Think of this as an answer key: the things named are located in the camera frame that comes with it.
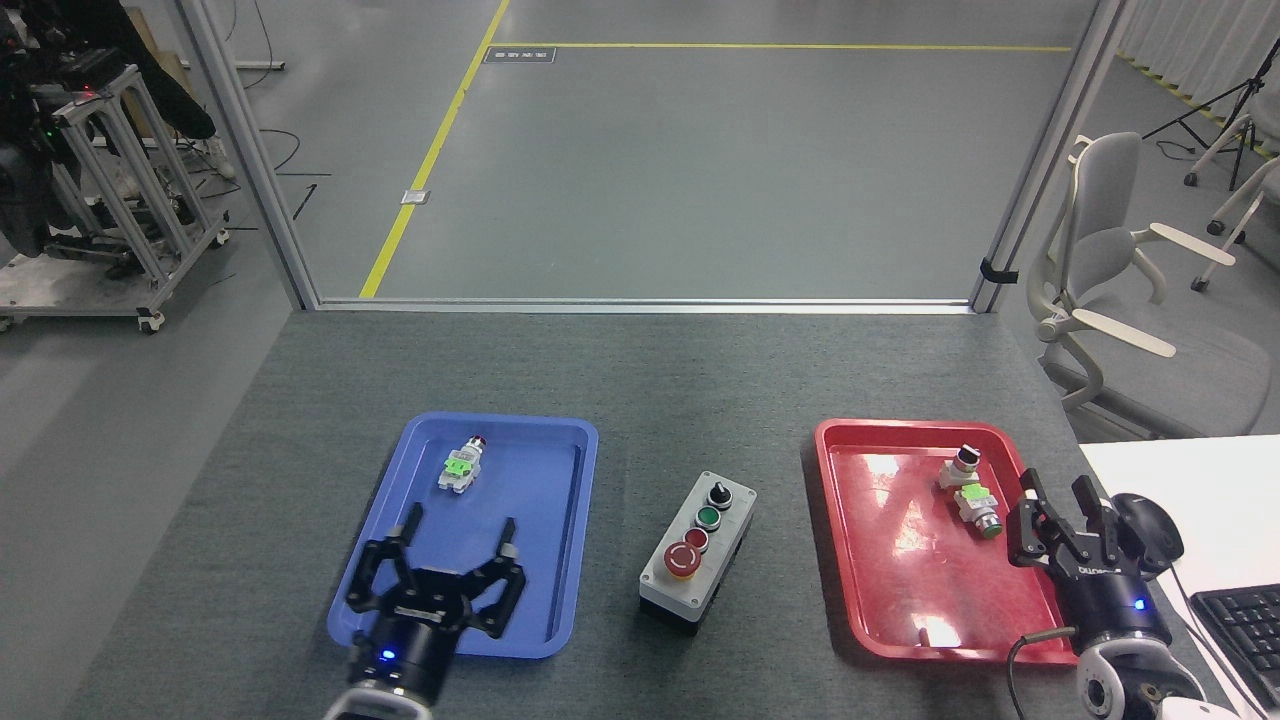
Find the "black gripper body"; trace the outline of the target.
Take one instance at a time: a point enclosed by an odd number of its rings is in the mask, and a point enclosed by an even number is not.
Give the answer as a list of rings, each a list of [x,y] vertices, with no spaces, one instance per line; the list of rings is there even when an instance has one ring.
[[[1059,607],[1068,625],[1076,628],[1071,650],[1076,653],[1105,641],[1156,639],[1172,643],[1172,633],[1160,615],[1137,565],[1117,555],[1106,562],[1101,550],[1089,550],[1082,561],[1068,547],[1050,560]]]
[[[435,705],[470,626],[475,596],[468,573],[413,569],[380,596],[371,579],[353,577],[349,606],[376,618],[370,632],[353,637],[349,683]]]

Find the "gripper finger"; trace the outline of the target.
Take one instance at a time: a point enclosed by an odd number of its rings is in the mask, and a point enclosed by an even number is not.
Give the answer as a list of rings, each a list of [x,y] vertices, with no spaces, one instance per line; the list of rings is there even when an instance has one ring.
[[[1116,550],[1121,518],[1110,495],[1094,478],[1076,478],[1071,492],[1085,519],[1085,529],[1076,534],[1079,550]]]
[[[475,601],[493,585],[500,585],[498,598],[485,607],[472,609],[470,626],[489,637],[503,637],[524,594],[527,582],[515,544],[517,523],[507,518],[493,556],[470,573],[470,598]]]
[[[1073,571],[1076,565],[1074,525],[1050,501],[1037,470],[1019,477],[1021,496],[1007,515],[1007,559],[1019,568],[1043,566]]]
[[[392,592],[404,591],[416,594],[419,583],[408,564],[408,548],[422,520],[422,505],[413,503],[404,521],[381,539],[364,543],[347,591],[347,605],[356,612],[367,612],[379,606],[380,598],[372,591],[380,566],[392,561],[397,584]]]

